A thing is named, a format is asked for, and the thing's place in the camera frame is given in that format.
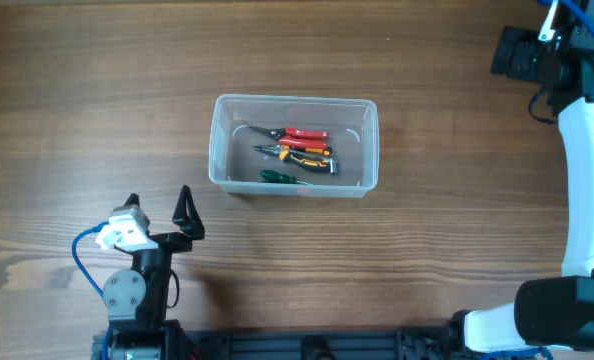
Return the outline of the red handled snips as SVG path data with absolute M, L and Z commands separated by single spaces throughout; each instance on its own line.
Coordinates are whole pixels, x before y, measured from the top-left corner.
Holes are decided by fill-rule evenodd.
M 332 148 L 327 143 L 329 133 L 326 131 L 305 130 L 291 127 L 270 129 L 258 126 L 250 126 L 250 129 L 273 139 L 283 146 L 321 154 L 332 152 Z

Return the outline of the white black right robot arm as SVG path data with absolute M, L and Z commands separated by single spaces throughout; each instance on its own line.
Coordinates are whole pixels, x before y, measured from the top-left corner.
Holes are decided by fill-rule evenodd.
M 490 71 L 537 84 L 530 102 L 548 98 L 547 122 L 562 136 L 569 222 L 561 274 L 522 284 L 509 304 L 455 314 L 438 341 L 446 358 L 594 351 L 594 0 L 545 5 L 540 31 L 503 30 Z

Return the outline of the orange black needle-nose pliers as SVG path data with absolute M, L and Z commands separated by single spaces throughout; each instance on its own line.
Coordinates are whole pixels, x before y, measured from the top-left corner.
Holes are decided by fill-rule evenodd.
M 336 161 L 329 157 L 298 151 L 283 145 L 257 145 L 253 149 L 310 172 L 335 174 L 337 171 Z

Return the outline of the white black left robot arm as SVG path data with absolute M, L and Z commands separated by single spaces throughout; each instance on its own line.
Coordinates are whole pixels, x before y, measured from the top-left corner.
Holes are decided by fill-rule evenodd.
M 104 250 L 118 250 L 132 257 L 131 267 L 112 274 L 102 289 L 109 329 L 101 343 L 100 357 L 107 360 L 199 359 L 198 347 L 180 322 L 166 313 L 177 305 L 169 301 L 171 284 L 179 277 L 172 257 L 190 252 L 205 237 L 205 228 L 184 185 L 175 206 L 174 232 L 151 234 L 150 220 L 131 194 L 113 209 L 96 242 Z

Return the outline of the green handled screwdriver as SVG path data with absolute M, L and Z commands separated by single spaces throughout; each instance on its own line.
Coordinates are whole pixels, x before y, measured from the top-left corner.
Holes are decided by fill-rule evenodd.
M 279 173 L 274 170 L 261 170 L 260 176 L 265 182 L 291 185 L 307 185 L 307 182 L 300 181 L 294 176 Z

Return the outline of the silver L-shaped socket wrench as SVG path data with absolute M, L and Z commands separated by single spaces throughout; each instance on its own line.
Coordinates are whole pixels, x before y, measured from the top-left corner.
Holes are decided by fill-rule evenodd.
M 320 160 L 311 158 L 299 158 L 298 164 L 301 168 L 314 173 L 337 173 L 337 162 L 335 159 L 331 160 Z

